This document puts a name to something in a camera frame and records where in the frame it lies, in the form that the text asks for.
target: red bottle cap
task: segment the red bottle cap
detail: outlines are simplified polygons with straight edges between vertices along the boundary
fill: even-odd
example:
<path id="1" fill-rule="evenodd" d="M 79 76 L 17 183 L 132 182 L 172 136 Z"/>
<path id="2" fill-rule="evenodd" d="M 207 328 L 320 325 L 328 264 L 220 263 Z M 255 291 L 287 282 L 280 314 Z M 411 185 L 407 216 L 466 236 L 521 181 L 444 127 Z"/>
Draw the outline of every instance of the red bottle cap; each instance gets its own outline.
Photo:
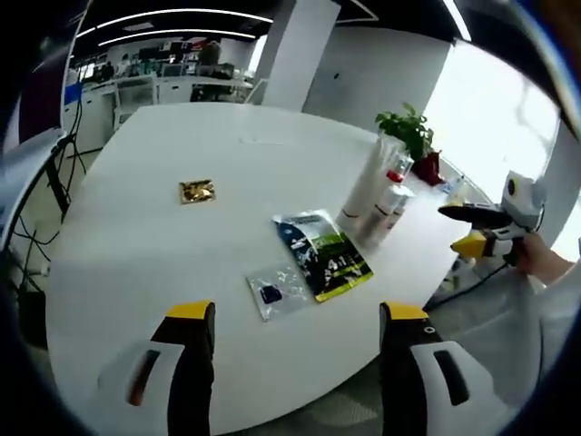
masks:
<path id="1" fill-rule="evenodd" d="M 389 170 L 387 173 L 388 179 L 390 179 L 393 183 L 401 183 L 403 182 L 403 175 L 396 173 L 393 170 Z"/>

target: white pillar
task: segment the white pillar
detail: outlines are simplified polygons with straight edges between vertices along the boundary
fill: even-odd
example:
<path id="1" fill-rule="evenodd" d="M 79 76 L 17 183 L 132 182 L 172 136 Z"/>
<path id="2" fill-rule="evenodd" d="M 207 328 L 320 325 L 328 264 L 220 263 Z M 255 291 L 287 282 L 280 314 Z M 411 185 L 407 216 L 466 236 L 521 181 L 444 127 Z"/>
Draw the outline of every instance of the white pillar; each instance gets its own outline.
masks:
<path id="1" fill-rule="evenodd" d="M 256 77 L 268 79 L 262 104 L 301 112 L 339 15 L 331 0 L 283 0 Z"/>
<path id="2" fill-rule="evenodd" d="M 581 189 L 581 147 L 563 121 L 559 122 L 555 147 L 543 177 L 547 206 L 538 232 L 550 247 L 563 230 Z"/>
<path id="3" fill-rule="evenodd" d="M 253 44 L 237 41 L 235 39 L 223 38 L 220 41 L 220 48 L 219 64 L 232 64 L 236 68 L 242 70 L 248 68 Z"/>

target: potted plant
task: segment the potted plant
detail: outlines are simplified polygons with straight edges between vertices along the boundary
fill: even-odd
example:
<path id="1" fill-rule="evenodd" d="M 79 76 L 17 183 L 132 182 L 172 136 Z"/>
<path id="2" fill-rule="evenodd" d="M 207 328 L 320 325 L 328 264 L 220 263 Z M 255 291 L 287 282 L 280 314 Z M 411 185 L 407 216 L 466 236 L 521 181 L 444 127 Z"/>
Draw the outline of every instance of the potted plant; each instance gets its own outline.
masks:
<path id="1" fill-rule="evenodd" d="M 406 145 L 406 150 L 415 163 L 411 168 L 421 180 L 430 185 L 442 183 L 439 176 L 439 154 L 432 149 L 434 131 L 425 126 L 428 120 L 418 114 L 411 104 L 404 103 L 406 114 L 383 112 L 378 114 L 375 122 L 380 134 L 398 138 Z"/>

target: ceiling light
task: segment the ceiling light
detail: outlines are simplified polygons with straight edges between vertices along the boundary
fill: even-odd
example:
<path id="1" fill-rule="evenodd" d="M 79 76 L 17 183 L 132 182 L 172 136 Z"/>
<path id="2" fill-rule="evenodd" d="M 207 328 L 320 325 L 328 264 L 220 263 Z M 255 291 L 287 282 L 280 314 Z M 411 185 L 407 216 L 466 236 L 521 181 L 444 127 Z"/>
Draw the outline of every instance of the ceiling light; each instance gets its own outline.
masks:
<path id="1" fill-rule="evenodd" d="M 196 33 L 196 34 L 221 34 L 221 35 L 232 35 L 241 36 L 243 38 L 256 39 L 254 35 L 240 34 L 238 32 L 229 32 L 227 30 L 208 30 L 208 29 L 169 29 L 169 30 L 153 30 L 151 32 L 142 32 L 140 34 L 121 36 L 119 38 L 110 39 L 109 41 L 104 41 L 99 44 L 99 46 L 116 43 L 117 41 L 122 41 L 123 39 L 136 38 L 139 36 L 146 35 L 158 35 L 158 34 L 185 34 L 185 33 Z"/>
<path id="2" fill-rule="evenodd" d="M 127 15 L 121 18 L 117 18 L 115 20 L 108 21 L 106 23 L 102 23 L 97 26 L 98 29 L 101 27 L 105 27 L 106 25 L 114 25 L 115 23 L 120 23 L 125 20 L 131 20 L 133 18 L 140 18 L 142 16 L 149 16 L 149 15 L 158 15 L 158 14 L 174 14 L 180 12 L 200 12 L 206 14 L 223 14 L 223 15 L 236 15 L 236 16 L 243 16 L 244 18 L 252 18 L 254 20 L 264 21 L 265 23 L 272 23 L 270 18 L 265 18 L 263 16 L 251 15 L 251 14 L 244 14 L 242 12 L 233 12 L 233 11 L 222 11 L 220 9 L 199 9 L 199 8 L 182 8 L 182 9 L 163 9 L 161 11 L 151 11 L 151 12 L 143 12 L 141 14 L 135 15 Z"/>
<path id="3" fill-rule="evenodd" d="M 138 25 L 128 25 L 123 28 L 126 32 L 137 32 L 138 30 L 153 29 L 153 25 L 147 21 L 145 23 L 139 23 Z"/>
<path id="4" fill-rule="evenodd" d="M 87 30 L 83 30 L 81 33 L 77 34 L 77 38 L 80 38 L 81 36 L 85 36 L 87 34 L 90 34 L 93 30 L 95 30 L 96 27 L 91 27 L 90 29 Z"/>
<path id="5" fill-rule="evenodd" d="M 462 38 L 466 41 L 472 41 L 472 37 L 470 36 L 470 32 L 468 31 L 466 23 L 464 23 L 464 18 L 462 18 L 458 7 L 454 3 L 454 0 L 442 1 L 444 2 L 444 5 L 446 5 L 448 12 L 450 12 L 450 15 L 452 15 L 452 19 L 454 20 L 454 23 L 456 23 L 456 27 L 462 35 Z"/>

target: plastic bag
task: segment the plastic bag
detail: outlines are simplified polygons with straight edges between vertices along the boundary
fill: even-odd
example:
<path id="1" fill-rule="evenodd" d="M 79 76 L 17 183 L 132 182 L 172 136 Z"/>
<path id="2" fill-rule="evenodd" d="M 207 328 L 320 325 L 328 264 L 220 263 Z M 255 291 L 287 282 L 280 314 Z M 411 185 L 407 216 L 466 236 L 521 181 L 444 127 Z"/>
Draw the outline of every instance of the plastic bag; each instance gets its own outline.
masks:
<path id="1" fill-rule="evenodd" d="M 340 295 L 373 276 L 363 256 L 326 211 L 272 217 L 318 302 Z"/>
<path id="2" fill-rule="evenodd" d="M 253 272 L 246 280 L 264 321 L 314 304 L 301 273 L 287 263 Z"/>

